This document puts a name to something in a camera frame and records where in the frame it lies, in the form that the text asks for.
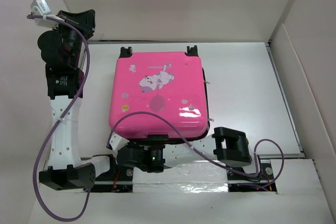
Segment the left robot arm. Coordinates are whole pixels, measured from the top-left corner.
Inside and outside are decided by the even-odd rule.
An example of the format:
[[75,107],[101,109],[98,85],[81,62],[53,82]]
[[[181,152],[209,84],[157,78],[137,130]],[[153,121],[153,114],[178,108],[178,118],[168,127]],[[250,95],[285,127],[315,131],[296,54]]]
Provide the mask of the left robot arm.
[[47,168],[38,173],[38,180],[54,190],[90,189],[98,176],[112,180],[117,175],[111,155],[82,160],[79,154],[79,110],[88,75],[81,68],[80,57],[82,47],[87,47],[95,32],[95,14],[93,9],[81,13],[61,10],[55,17],[46,16],[46,21],[56,22],[56,27],[37,40],[46,64],[54,123],[47,137],[51,143]]

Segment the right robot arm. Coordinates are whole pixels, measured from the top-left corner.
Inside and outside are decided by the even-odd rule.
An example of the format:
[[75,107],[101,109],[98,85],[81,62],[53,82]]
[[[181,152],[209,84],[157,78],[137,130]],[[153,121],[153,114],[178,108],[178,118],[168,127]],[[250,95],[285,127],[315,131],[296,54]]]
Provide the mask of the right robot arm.
[[258,156],[251,153],[246,134],[225,127],[216,127],[212,135],[199,140],[189,142],[182,138],[182,143],[177,144],[156,141],[149,145],[112,134],[108,146],[116,152],[118,165],[147,173],[162,173],[200,160],[245,178],[257,178],[261,173]]

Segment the pink hard-shell suitcase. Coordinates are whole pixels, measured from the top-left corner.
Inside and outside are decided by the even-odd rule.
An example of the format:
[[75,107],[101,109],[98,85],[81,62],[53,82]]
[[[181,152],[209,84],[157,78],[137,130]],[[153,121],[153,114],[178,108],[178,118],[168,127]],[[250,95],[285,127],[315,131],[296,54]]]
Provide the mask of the pink hard-shell suitcase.
[[122,47],[117,59],[109,126],[131,140],[165,135],[189,141],[210,128],[205,73],[196,46],[186,51],[133,52]]

